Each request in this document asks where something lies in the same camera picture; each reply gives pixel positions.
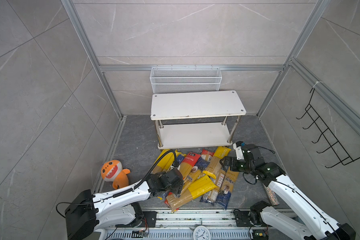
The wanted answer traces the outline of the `white analog clock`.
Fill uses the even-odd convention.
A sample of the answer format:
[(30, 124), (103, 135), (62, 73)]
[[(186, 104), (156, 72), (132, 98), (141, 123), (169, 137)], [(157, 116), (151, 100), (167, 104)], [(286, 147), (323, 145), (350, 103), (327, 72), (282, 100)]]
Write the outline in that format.
[(211, 240), (211, 232), (205, 226), (197, 226), (193, 231), (193, 240)]

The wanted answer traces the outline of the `white two-tier shelf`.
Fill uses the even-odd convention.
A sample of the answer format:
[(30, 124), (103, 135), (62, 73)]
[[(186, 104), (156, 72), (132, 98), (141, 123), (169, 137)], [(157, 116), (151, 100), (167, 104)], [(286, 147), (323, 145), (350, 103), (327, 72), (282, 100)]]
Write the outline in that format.
[[(151, 120), (158, 148), (183, 149), (229, 146), (247, 111), (234, 90), (197, 93), (154, 94)], [(163, 125), (164, 121), (222, 118), (221, 122)]]

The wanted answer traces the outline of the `orange shark plush toy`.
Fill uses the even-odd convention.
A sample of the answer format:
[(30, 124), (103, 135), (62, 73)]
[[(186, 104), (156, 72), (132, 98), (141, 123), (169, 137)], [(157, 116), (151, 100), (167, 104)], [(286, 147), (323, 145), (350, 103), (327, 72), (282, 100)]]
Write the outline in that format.
[(117, 190), (129, 185), (130, 172), (129, 169), (123, 168), (119, 160), (111, 160), (102, 166), (101, 176), (105, 182), (112, 182), (112, 187)]

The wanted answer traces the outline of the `yellow Pastatime spaghetti bag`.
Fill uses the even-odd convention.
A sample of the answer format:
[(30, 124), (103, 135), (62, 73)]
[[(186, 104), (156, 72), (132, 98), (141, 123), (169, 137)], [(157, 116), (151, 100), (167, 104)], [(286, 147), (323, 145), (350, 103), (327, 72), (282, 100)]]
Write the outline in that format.
[(214, 155), (212, 156), (209, 165), (203, 170), (203, 173), (213, 179), (216, 179), (222, 167), (222, 165), (220, 164), (220, 160), (226, 157), (230, 151), (230, 148), (218, 147)]

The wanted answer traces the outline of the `black wall hook rack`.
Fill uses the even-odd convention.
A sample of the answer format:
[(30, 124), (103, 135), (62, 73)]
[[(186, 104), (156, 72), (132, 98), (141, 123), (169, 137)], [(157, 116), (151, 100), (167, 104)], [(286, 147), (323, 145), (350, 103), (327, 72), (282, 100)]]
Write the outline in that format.
[(355, 161), (359, 160), (360, 157), (353, 158), (351, 154), (346, 150), (345, 146), (340, 142), (340, 140), (332, 131), (331, 127), (325, 122), (321, 117), (318, 111), (312, 105), (312, 99), (315, 94), (315, 89), (311, 88), (310, 98), (308, 104), (304, 108), (304, 112), (300, 117), (296, 117), (296, 120), (303, 120), (308, 118), (310, 120), (310, 125), (307, 127), (302, 127), (303, 130), (310, 130), (315, 127), (319, 131), (319, 136), (315, 141), (311, 141), (312, 144), (318, 144), (324, 142), (325, 147), (321, 151), (316, 151), (317, 154), (323, 155), (326, 152), (332, 152), (335, 155), (336, 162), (325, 166), (326, 169), (334, 168), (338, 165), (347, 166)]

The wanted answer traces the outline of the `red white label spaghetti bag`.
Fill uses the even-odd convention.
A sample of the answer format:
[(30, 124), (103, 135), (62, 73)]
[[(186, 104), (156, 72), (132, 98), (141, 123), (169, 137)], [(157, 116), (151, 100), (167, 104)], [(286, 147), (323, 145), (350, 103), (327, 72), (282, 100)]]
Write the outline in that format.
[(214, 156), (214, 152), (210, 152), (208, 150), (203, 149), (201, 153), (201, 158), (207, 162), (210, 162), (212, 157)]

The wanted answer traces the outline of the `glitter silver microphone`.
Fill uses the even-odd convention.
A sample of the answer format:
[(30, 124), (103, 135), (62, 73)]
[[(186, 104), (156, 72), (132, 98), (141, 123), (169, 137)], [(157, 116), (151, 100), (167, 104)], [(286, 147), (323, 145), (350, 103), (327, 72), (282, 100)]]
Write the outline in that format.
[(268, 196), (268, 199), (269, 199), (269, 202), (272, 206), (278, 206), (280, 204), (278, 198), (277, 198), (277, 195), (276, 193), (271, 190), (269, 187), (267, 187), (266, 185), (263, 184), (263, 187), (266, 191), (266, 194)]

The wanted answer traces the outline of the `blue Ankara spaghetti bag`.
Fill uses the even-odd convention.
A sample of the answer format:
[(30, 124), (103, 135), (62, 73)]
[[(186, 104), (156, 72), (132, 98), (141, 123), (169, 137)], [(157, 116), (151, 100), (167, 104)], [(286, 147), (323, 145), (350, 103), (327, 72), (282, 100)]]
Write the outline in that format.
[(191, 172), (186, 176), (184, 183), (183, 183), (183, 188), (182, 188), (181, 194), (183, 194), (183, 192), (186, 189), (188, 189), (189, 186), (200, 177), (203, 170), (205, 170), (207, 168), (209, 163), (210, 162), (204, 160), (203, 158), (199, 158), (199, 160), (196, 162), (196, 164), (191, 169)]

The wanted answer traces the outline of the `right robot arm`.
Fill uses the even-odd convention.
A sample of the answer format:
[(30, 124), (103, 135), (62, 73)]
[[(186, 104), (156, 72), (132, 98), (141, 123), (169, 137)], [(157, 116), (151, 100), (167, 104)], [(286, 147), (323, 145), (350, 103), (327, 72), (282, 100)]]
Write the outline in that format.
[(274, 162), (265, 162), (261, 147), (234, 144), (235, 157), (224, 157), (220, 164), (226, 170), (251, 175), (256, 182), (275, 192), (301, 219), (300, 222), (285, 216), (273, 206), (260, 201), (250, 208), (252, 226), (268, 225), (293, 240), (354, 240), (355, 230), (349, 224), (339, 224), (311, 201)]

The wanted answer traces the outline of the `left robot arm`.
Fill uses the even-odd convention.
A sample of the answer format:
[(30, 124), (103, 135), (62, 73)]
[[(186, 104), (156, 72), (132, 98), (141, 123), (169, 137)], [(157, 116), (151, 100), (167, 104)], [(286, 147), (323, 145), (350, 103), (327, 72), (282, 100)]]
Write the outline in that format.
[(140, 202), (166, 193), (179, 194), (183, 182), (180, 171), (172, 169), (110, 192), (92, 194), (85, 190), (65, 209), (67, 237), (83, 240), (95, 230), (138, 226), (145, 217)]

